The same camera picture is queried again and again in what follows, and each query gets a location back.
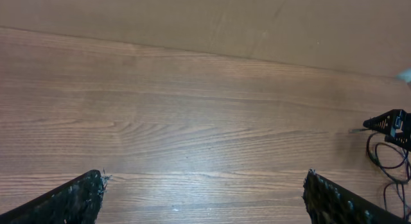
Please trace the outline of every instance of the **black 3d printed part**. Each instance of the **black 3d printed part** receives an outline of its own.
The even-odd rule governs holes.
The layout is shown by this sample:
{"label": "black 3d printed part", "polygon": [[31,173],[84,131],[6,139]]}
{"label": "black 3d printed part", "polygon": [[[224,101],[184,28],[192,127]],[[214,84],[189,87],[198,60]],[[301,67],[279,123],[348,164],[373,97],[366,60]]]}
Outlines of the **black 3d printed part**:
{"label": "black 3d printed part", "polygon": [[0,215],[0,223],[94,223],[107,181],[91,170],[42,196]]}
{"label": "black 3d printed part", "polygon": [[385,134],[386,142],[411,151],[411,114],[404,110],[393,109],[364,121],[363,126]]}
{"label": "black 3d printed part", "polygon": [[304,182],[307,212],[313,224],[408,223],[309,170]]}

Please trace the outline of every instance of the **brown wall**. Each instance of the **brown wall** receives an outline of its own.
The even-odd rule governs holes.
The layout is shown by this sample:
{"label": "brown wall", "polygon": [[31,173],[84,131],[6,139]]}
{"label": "brown wall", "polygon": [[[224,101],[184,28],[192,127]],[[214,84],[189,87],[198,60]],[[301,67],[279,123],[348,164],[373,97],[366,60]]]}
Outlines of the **brown wall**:
{"label": "brown wall", "polygon": [[0,26],[394,76],[411,0],[0,0]]}

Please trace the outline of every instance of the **black mechanical part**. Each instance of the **black mechanical part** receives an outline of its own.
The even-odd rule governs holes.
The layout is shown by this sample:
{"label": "black mechanical part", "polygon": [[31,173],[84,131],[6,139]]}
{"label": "black mechanical part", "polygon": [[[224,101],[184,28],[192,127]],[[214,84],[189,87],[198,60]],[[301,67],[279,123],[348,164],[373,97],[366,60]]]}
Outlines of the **black mechanical part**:
{"label": "black mechanical part", "polygon": [[385,141],[411,151],[411,114],[393,109],[364,121],[363,126],[385,134]]}
{"label": "black mechanical part", "polygon": [[409,223],[310,169],[302,196],[313,224]]}
{"label": "black mechanical part", "polygon": [[0,223],[95,223],[106,185],[107,177],[101,177],[98,170],[91,170],[0,215]]}

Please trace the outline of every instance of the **wooden tabletop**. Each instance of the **wooden tabletop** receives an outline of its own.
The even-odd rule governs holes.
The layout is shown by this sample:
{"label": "wooden tabletop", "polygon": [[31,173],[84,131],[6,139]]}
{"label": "wooden tabletop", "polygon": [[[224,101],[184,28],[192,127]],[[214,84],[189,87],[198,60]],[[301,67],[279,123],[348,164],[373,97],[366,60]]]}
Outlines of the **wooden tabletop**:
{"label": "wooden tabletop", "polygon": [[0,28],[0,212],[103,168],[98,223],[310,223],[310,168],[382,206],[370,133],[349,130],[410,98],[387,76]]}

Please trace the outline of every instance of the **scratch on surface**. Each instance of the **scratch on surface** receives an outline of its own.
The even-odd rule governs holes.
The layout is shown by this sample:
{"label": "scratch on surface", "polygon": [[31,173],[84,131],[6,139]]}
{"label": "scratch on surface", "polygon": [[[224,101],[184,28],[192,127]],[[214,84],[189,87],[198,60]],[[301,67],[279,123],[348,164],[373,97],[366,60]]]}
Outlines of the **scratch on surface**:
{"label": "scratch on surface", "polygon": [[[272,22],[271,22],[271,26],[275,24],[278,16],[280,15],[281,11],[284,8],[285,3],[287,2],[287,0],[284,0],[280,6],[278,7],[278,9],[274,12],[274,16],[272,17]],[[255,45],[253,45],[250,53],[247,55],[248,58],[251,58],[253,56],[253,54],[255,53],[255,51],[258,49],[258,47],[261,45],[263,39],[265,39],[265,37],[267,37],[267,33],[268,33],[268,29],[264,30],[262,32],[262,34],[260,35],[260,38],[257,40],[257,42],[255,42]]]}
{"label": "scratch on surface", "polygon": [[223,22],[225,21],[225,16],[227,15],[227,10],[230,8],[230,5],[232,3],[232,0],[228,0],[227,2],[227,6],[225,7],[225,9],[223,10],[221,16],[220,16],[220,20],[217,23],[217,27],[214,29],[214,31],[212,32],[210,41],[209,41],[209,45],[208,45],[208,50],[211,51],[211,48],[214,46],[215,40],[216,40],[216,36],[219,33],[221,26],[223,24]]}

